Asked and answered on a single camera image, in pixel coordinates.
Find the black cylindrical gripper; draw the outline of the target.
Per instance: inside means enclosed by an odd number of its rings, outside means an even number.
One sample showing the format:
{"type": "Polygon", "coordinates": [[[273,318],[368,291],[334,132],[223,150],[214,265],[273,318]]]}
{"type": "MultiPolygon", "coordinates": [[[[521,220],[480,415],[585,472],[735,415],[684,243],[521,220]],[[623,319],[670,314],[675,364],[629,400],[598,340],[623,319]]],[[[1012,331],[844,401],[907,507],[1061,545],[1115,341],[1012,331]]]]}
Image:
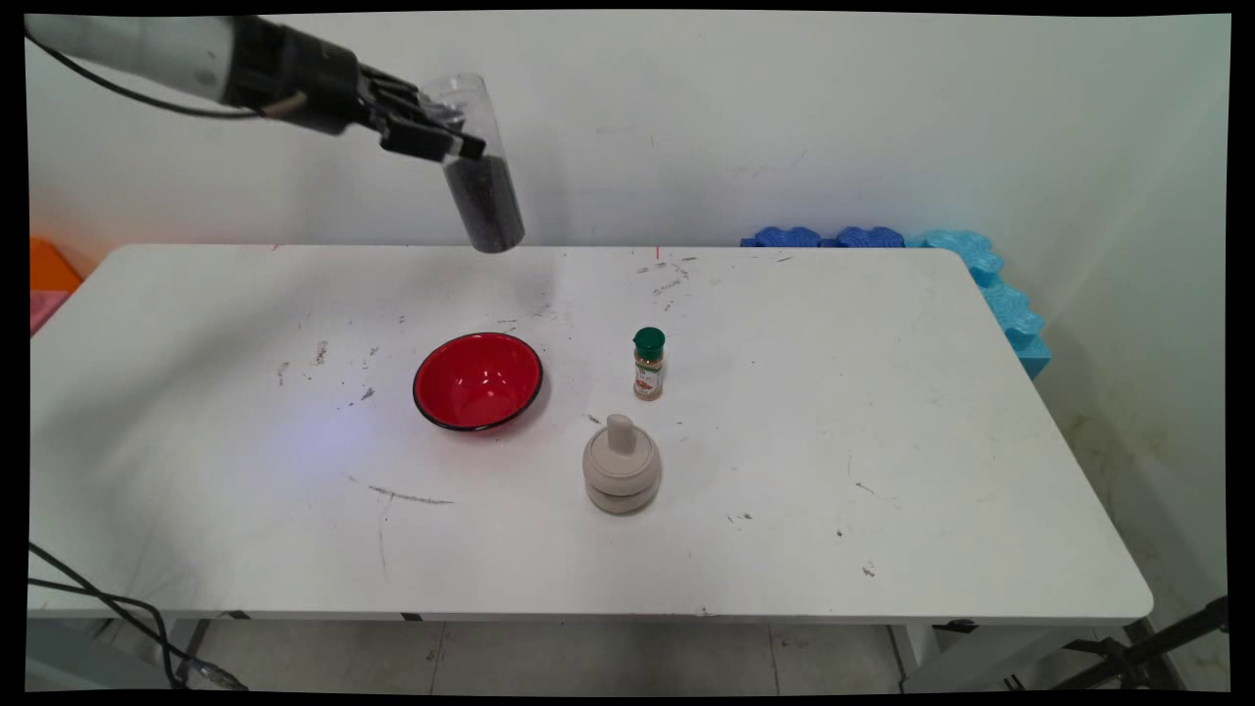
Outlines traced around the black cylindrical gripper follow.
{"type": "Polygon", "coordinates": [[[223,107],[330,135],[364,125],[380,130],[385,150],[435,164],[479,161],[487,150],[482,138],[463,130],[461,109],[365,66],[344,46],[264,18],[233,18],[231,26],[223,107]]]}

